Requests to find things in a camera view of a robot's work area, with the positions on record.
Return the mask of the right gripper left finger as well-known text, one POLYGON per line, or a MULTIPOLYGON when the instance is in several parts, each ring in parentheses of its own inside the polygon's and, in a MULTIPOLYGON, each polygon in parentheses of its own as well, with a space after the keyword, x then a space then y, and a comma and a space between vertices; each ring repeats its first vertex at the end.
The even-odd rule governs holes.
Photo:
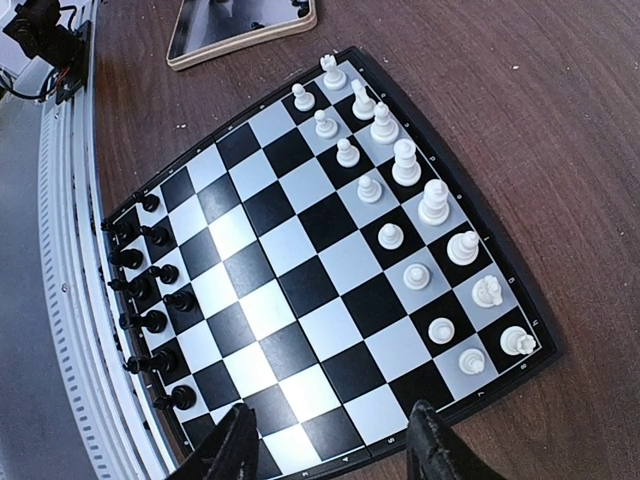
POLYGON ((235 404, 168 480, 256 479, 259 439, 256 414, 235 404))

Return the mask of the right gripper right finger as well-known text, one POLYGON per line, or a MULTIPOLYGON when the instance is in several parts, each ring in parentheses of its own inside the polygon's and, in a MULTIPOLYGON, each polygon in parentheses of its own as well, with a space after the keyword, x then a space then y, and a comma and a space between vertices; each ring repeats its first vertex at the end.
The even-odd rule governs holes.
POLYGON ((426 400, 417 401, 406 432, 408 479, 499 479, 426 400))

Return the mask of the black grey chessboard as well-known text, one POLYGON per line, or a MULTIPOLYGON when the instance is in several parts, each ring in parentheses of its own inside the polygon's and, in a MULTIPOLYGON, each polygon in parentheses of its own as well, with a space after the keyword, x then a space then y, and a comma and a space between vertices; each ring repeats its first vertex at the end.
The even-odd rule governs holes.
POLYGON ((403 449, 411 409, 458 422, 561 353, 486 200, 355 47, 209 134, 102 223, 122 333, 191 453, 237 403, 262 479, 328 479, 403 449))

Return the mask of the black rook chess piece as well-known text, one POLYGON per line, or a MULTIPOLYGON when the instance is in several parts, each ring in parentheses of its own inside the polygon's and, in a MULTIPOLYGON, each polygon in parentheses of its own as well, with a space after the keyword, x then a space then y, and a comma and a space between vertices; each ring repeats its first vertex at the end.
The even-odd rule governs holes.
POLYGON ((133 195, 133 199, 136 203, 140 204, 144 211, 154 212, 160 205, 160 199, 155 194, 142 194, 136 192, 133 195))

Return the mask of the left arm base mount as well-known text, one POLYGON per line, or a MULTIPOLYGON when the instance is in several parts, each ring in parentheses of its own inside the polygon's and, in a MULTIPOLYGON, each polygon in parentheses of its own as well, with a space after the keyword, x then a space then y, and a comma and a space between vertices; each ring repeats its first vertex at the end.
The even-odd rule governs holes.
POLYGON ((58 1, 24 1, 14 12, 2 32, 19 44, 26 57, 43 60, 52 70, 36 95, 16 91, 6 72, 1 73, 1 90, 40 103, 51 96, 58 105, 70 100, 88 78, 92 22, 75 25, 78 6, 58 1))

